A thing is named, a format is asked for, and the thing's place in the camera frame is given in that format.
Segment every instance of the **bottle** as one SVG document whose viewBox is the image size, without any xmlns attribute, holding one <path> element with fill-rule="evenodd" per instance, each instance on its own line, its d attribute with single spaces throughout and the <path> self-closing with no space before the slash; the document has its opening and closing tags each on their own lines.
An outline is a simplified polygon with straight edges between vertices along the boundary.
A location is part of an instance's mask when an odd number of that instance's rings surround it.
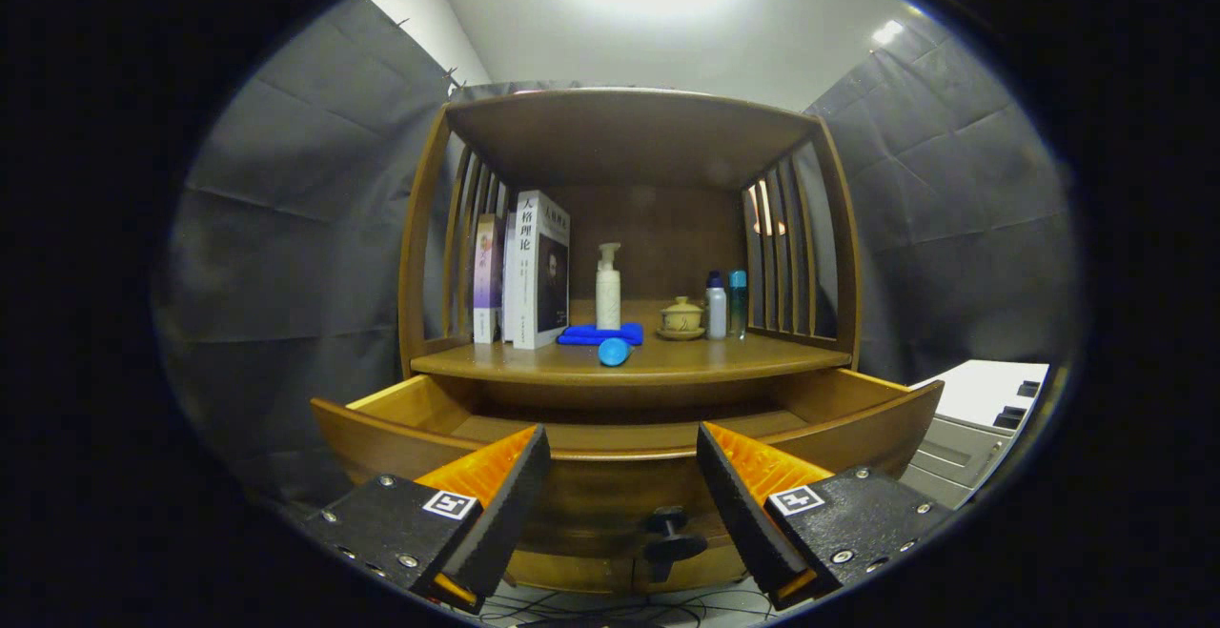
<svg viewBox="0 0 1220 628">
<path fill-rule="evenodd" d="M 708 338 L 723 340 L 728 328 L 728 296 L 720 272 L 708 273 Z"/>
<path fill-rule="evenodd" d="M 745 272 L 728 273 L 728 335 L 744 340 L 745 310 L 749 307 L 750 290 L 745 288 Z"/>
<path fill-rule="evenodd" d="M 598 245 L 601 260 L 598 262 L 597 277 L 597 329 L 621 329 L 619 317 L 619 272 L 614 268 L 614 254 L 619 241 L 606 241 Z"/>
</svg>

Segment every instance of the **book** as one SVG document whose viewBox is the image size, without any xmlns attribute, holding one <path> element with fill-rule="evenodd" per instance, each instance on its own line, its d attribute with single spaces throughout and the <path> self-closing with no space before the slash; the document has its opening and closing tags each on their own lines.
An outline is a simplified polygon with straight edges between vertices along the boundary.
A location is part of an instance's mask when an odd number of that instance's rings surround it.
<svg viewBox="0 0 1220 628">
<path fill-rule="evenodd" d="M 500 262 L 504 221 L 478 216 L 475 229 L 475 343 L 493 343 L 500 332 Z"/>
<path fill-rule="evenodd" d="M 518 293 L 512 343 L 525 350 L 554 343 L 567 328 L 567 212 L 539 190 L 517 198 Z"/>
<path fill-rule="evenodd" d="M 501 316 L 504 318 L 503 333 L 505 343 L 512 341 L 514 332 L 517 328 L 516 324 L 516 312 L 517 301 L 514 299 L 517 294 L 517 211 L 510 211 L 508 218 L 504 219 L 504 280 L 500 284 L 501 298 Z"/>
</svg>

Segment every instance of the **blue bottle cap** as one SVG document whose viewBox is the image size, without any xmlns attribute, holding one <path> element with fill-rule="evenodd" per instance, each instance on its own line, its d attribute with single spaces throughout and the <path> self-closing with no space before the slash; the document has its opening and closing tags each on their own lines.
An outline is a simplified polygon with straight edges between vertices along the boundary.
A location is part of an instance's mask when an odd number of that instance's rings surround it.
<svg viewBox="0 0 1220 628">
<path fill-rule="evenodd" d="M 598 345 L 598 360 L 605 366 L 621 366 L 631 355 L 631 345 L 623 338 L 606 338 Z"/>
</svg>

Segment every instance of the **drawer knob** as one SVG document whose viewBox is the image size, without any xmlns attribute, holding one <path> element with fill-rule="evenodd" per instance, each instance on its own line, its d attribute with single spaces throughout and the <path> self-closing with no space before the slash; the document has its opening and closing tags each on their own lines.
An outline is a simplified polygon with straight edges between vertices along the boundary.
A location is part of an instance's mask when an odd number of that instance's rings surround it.
<svg viewBox="0 0 1220 628">
<path fill-rule="evenodd" d="M 659 507 L 644 521 L 644 529 L 662 535 L 644 545 L 644 558 L 653 566 L 653 583 L 664 583 L 670 577 L 673 562 L 691 558 L 708 549 L 703 535 L 684 535 L 678 530 L 687 524 L 688 516 L 680 506 Z"/>
</svg>

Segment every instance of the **blue cloth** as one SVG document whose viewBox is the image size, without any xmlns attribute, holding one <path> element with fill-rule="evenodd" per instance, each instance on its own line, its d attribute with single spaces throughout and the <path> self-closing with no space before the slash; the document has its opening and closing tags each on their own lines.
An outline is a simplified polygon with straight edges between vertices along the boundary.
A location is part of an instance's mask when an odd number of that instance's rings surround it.
<svg viewBox="0 0 1220 628">
<path fill-rule="evenodd" d="M 644 327 L 638 323 L 623 323 L 620 329 L 597 329 L 593 324 L 572 324 L 559 337 L 560 345 L 600 345 L 610 338 L 619 338 L 639 346 L 644 344 Z"/>
</svg>

